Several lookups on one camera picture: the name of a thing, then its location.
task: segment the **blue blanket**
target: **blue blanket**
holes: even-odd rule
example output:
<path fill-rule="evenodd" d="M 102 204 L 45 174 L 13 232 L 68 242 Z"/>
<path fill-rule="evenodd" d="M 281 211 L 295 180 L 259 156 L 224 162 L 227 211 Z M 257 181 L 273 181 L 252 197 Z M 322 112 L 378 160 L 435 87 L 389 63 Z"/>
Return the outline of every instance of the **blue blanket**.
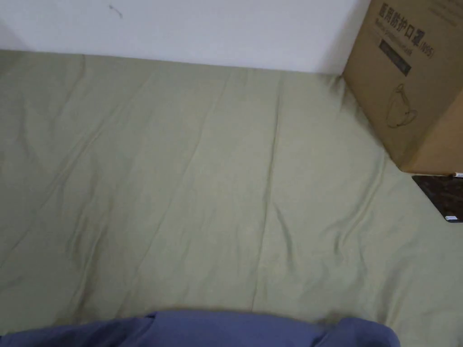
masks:
<path fill-rule="evenodd" d="M 163 311 L 144 318 L 5 335 L 0 347 L 6 346 L 400 347 L 400 343 L 391 329 L 357 318 L 323 326 L 268 315 Z"/>

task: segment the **white wall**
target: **white wall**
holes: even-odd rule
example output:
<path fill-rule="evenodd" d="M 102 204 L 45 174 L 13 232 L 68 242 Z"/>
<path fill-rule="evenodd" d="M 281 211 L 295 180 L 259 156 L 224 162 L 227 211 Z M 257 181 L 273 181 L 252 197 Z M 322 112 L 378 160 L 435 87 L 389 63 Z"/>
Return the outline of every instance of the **white wall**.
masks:
<path fill-rule="evenodd" d="M 340 73 L 369 0 L 0 0 L 0 48 Z"/>

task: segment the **brown cardboard box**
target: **brown cardboard box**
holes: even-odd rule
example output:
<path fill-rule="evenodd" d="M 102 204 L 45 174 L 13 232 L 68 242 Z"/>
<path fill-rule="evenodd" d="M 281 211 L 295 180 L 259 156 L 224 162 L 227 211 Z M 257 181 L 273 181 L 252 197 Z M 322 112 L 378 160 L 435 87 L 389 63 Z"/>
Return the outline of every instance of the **brown cardboard box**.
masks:
<path fill-rule="evenodd" d="M 463 172 L 463 0 L 372 0 L 344 78 L 401 170 Z"/>

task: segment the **chinese characters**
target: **chinese characters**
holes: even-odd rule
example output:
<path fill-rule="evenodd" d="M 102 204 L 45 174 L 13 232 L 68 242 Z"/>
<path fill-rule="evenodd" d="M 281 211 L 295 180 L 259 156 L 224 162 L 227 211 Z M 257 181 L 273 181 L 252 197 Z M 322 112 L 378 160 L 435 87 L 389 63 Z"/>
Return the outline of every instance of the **chinese characters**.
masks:
<path fill-rule="evenodd" d="M 434 54 L 434 48 L 429 43 L 425 42 L 425 32 L 408 22 L 405 16 L 402 16 L 393 7 L 389 6 L 386 2 L 383 2 L 379 10 L 379 16 L 384 19 L 385 22 L 389 23 L 392 29 L 395 29 L 411 41 L 413 46 L 418 47 L 424 54 L 429 58 Z"/>

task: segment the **mattress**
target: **mattress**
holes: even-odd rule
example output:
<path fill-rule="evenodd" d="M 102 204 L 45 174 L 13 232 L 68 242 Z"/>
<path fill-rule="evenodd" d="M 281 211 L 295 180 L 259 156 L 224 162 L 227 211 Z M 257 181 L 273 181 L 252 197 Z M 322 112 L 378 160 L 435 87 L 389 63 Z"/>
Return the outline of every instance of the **mattress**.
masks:
<path fill-rule="evenodd" d="M 463 230 L 339 76 L 1 52 L 0 331 L 163 309 L 463 343 Z"/>

